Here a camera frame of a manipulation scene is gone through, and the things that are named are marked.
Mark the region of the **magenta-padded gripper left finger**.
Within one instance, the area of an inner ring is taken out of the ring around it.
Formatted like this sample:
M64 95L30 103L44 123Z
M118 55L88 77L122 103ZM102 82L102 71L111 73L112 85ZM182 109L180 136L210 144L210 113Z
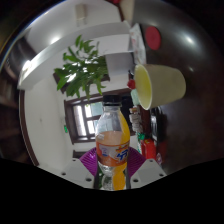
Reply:
M95 188L98 162L96 149L92 148L80 158L73 158L60 172L60 176L84 188Z

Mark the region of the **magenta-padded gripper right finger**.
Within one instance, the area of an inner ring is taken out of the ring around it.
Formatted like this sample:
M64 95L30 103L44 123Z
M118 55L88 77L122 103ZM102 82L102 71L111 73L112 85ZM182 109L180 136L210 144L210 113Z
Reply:
M136 149L129 148L128 188L136 189L166 176L154 159L146 159Z

